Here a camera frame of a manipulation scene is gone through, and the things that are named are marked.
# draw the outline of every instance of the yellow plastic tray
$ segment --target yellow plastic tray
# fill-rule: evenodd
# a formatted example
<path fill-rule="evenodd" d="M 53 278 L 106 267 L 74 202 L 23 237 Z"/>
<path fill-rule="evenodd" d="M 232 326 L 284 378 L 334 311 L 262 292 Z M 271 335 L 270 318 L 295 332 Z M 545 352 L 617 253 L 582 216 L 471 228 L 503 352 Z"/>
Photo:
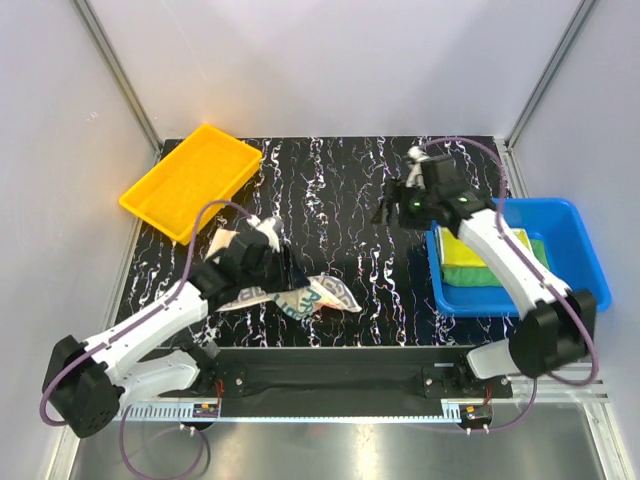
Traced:
<path fill-rule="evenodd" d="M 201 125 L 120 197 L 120 205 L 187 245 L 198 212 L 231 197 L 260 168 L 262 152 L 210 125 Z M 223 206 L 202 217 L 201 230 Z"/>

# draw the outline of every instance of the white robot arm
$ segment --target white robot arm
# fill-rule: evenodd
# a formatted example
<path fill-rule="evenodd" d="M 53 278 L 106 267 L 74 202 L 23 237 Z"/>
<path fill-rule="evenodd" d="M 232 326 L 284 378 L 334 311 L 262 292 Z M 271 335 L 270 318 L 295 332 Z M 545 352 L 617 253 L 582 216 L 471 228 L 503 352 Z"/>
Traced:
<path fill-rule="evenodd" d="M 68 336 L 56 344 L 43 392 L 76 435 L 93 435 L 134 402 L 173 390 L 208 390 L 213 359 L 195 345 L 141 360 L 235 300 L 244 288 L 273 293 L 309 285 L 288 246 L 280 244 L 282 223 L 272 218 L 253 224 L 254 229 L 234 236 L 227 248 L 192 269 L 188 279 L 124 322 L 82 343 Z"/>
<path fill-rule="evenodd" d="M 406 182 L 388 179 L 373 223 L 389 224 L 398 208 L 403 228 L 447 227 L 484 260 L 513 299 L 522 321 L 510 339 L 471 350 L 455 365 L 458 386 L 520 372 L 530 378 L 574 362 L 588 353 L 584 335 L 557 296 L 579 316 L 593 337 L 596 301 L 574 292 L 541 265 L 499 217 L 488 194 L 469 188 L 450 155 L 428 158 L 414 147 Z"/>

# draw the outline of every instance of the cloth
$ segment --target cloth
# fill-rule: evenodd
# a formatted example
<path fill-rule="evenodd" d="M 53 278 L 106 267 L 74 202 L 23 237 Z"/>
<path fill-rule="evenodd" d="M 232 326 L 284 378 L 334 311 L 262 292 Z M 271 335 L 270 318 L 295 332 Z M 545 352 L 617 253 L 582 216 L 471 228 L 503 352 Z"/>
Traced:
<path fill-rule="evenodd" d="M 513 228 L 511 231 L 531 251 L 527 232 L 522 228 Z M 448 228 L 438 227 L 436 237 L 442 267 L 487 267 L 487 264 L 473 250 L 454 237 Z"/>
<path fill-rule="evenodd" d="M 547 253 L 542 240 L 531 239 L 531 250 L 536 259 L 549 269 Z M 489 267 L 442 266 L 442 281 L 454 287 L 501 287 L 502 284 Z"/>
<path fill-rule="evenodd" d="M 219 248 L 227 247 L 237 232 L 219 228 L 211 241 L 207 258 Z M 291 292 L 265 293 L 258 287 L 246 288 L 238 298 L 218 309 L 218 312 L 246 308 L 263 302 L 275 302 L 285 315 L 295 320 L 304 320 L 322 307 L 360 312 L 355 297 L 339 278 L 329 275 L 307 277 L 310 285 Z"/>

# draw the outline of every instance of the blue plastic container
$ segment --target blue plastic container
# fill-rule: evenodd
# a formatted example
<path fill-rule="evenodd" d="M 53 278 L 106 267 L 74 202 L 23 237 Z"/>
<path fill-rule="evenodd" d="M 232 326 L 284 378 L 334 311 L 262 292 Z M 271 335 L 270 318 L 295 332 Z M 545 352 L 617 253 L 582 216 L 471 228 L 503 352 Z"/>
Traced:
<path fill-rule="evenodd" d="M 544 242 L 549 268 L 573 290 L 587 288 L 602 312 L 611 305 L 611 293 L 576 207 L 560 198 L 507 199 L 505 220 L 524 228 L 529 238 Z M 457 317 L 518 316 L 502 287 L 453 287 L 442 282 L 434 231 L 427 232 L 431 282 L 438 311 Z"/>

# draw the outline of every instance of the black and white marble table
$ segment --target black and white marble table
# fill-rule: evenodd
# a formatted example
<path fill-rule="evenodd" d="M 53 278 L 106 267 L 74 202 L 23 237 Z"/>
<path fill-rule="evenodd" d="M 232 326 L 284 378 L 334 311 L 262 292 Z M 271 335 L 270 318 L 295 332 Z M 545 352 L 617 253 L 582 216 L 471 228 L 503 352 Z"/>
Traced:
<path fill-rule="evenodd" d="M 494 148 L 491 137 L 472 137 Z M 247 143 L 264 154 L 261 170 L 234 199 L 260 217 L 280 216 L 303 270 L 336 276 L 351 289 L 362 312 L 324 308 L 309 320 L 284 316 L 273 303 L 216 313 L 188 332 L 196 342 L 220 346 L 405 346 L 479 344 L 504 338 L 509 318 L 451 318 L 435 309 L 422 232 L 378 227 L 370 218 L 385 178 L 406 175 L 403 156 L 428 137 L 264 138 Z M 179 141 L 165 144 L 166 155 Z M 499 167 L 461 144 L 432 147 L 451 152 L 469 182 L 497 195 Z M 218 227 L 240 219 L 225 208 L 198 237 L 201 258 Z M 186 248 L 143 224 L 118 311 L 122 321 L 175 282 Z"/>

